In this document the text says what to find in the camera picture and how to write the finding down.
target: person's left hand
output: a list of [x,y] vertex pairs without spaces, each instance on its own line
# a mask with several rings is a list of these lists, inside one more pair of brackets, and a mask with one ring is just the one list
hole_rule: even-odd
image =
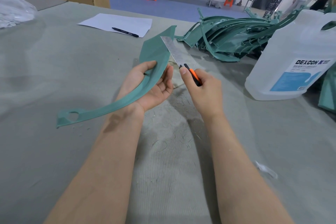
[[[133,69],[126,76],[120,88],[117,100],[121,99],[134,90],[144,79],[144,73],[147,70],[155,67],[155,65],[156,61],[147,61],[137,65],[136,67],[133,67]],[[171,81],[172,77],[173,67],[167,65],[156,85],[149,92],[147,92],[146,95],[135,101],[135,103],[139,104],[145,112],[161,104],[173,92],[173,83]]]

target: orange and black knife handle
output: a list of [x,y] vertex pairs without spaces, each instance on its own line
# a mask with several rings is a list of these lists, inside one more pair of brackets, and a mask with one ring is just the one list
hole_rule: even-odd
[[189,72],[192,75],[192,78],[194,79],[194,82],[196,83],[197,86],[202,86],[202,81],[198,78],[197,74],[195,73],[194,70],[190,69],[187,64],[184,64],[184,66],[189,70]]

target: person's right hand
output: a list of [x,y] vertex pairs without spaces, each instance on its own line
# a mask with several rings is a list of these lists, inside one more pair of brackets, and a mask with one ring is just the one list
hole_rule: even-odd
[[185,67],[180,68],[180,74],[196,109],[201,114],[203,120],[211,119],[218,115],[223,115],[223,95],[221,81],[202,69],[196,69],[195,73],[202,81],[202,86],[198,87]]

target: black pen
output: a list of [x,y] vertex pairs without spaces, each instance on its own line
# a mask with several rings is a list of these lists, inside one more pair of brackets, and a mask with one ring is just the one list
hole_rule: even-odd
[[119,31],[119,32],[122,32],[122,33],[125,33],[125,34],[128,34],[128,35],[131,35],[131,36],[139,37],[137,34],[133,34],[133,33],[124,31],[124,30],[122,30],[120,28],[112,28],[112,29],[114,29],[115,31]]

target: box cutter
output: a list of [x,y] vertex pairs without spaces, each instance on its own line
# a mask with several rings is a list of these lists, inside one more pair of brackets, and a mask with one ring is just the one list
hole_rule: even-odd
[[181,68],[184,65],[192,75],[194,82],[197,86],[202,86],[202,81],[198,78],[197,74],[194,70],[190,69],[186,63],[183,61],[183,53],[176,48],[173,40],[169,36],[162,36],[161,37],[163,43],[166,45],[167,49],[169,50],[171,56],[173,56],[175,62],[177,63],[178,67]]

